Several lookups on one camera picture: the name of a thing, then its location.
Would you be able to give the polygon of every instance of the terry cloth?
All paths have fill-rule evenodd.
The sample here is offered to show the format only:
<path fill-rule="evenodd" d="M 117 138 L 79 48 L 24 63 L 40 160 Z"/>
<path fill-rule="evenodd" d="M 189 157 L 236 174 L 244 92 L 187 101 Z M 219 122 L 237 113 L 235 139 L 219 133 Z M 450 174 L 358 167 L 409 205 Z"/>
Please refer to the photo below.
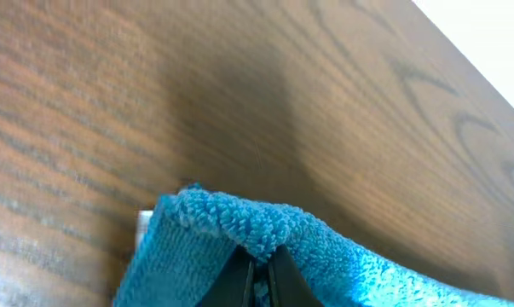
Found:
<path fill-rule="evenodd" d="M 282 244 L 325 306 L 514 306 L 403 268 L 299 208 L 199 186 L 159 198 L 113 305 L 196 306 L 237 245 L 265 262 Z"/>

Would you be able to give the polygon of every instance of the towel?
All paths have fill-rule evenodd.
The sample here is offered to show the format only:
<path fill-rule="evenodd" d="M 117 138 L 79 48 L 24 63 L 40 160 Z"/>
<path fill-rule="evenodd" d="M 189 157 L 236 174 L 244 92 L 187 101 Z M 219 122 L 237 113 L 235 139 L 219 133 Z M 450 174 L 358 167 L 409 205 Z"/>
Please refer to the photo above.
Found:
<path fill-rule="evenodd" d="M 237 245 L 264 263 L 282 244 L 325 306 L 514 306 L 403 268 L 299 208 L 197 185 L 159 198 L 113 305 L 196 306 Z M 256 295 L 269 305 L 266 287 Z"/>

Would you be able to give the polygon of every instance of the wood grain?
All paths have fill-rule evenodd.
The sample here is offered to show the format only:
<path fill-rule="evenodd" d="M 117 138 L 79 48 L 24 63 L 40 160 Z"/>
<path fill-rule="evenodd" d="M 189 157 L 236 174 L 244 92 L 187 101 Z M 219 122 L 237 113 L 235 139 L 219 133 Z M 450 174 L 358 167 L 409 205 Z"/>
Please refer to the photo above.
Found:
<path fill-rule="evenodd" d="M 108 306 L 186 181 L 514 300 L 514 110 L 409 1 L 0 1 L 0 306 Z"/>

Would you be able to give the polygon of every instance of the black tool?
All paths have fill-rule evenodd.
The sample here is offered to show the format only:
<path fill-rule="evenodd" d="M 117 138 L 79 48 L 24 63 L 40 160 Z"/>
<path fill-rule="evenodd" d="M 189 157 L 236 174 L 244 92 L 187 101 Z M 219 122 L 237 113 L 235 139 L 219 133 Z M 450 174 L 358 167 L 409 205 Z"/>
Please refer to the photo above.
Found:
<path fill-rule="evenodd" d="M 279 246 L 266 263 L 272 307 L 322 307 L 300 274 L 286 246 Z M 201 302 L 202 307 L 254 307 L 256 260 L 238 246 Z"/>

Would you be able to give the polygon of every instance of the blue fabric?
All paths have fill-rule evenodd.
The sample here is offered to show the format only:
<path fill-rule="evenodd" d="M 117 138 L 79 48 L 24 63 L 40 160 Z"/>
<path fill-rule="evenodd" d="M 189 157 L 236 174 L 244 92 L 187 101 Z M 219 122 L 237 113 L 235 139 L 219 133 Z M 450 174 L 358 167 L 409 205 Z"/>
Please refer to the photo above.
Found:
<path fill-rule="evenodd" d="M 325 306 L 514 306 L 403 268 L 296 207 L 199 187 L 160 198 L 114 306 L 195 306 L 236 245 L 265 261 L 281 244 Z"/>

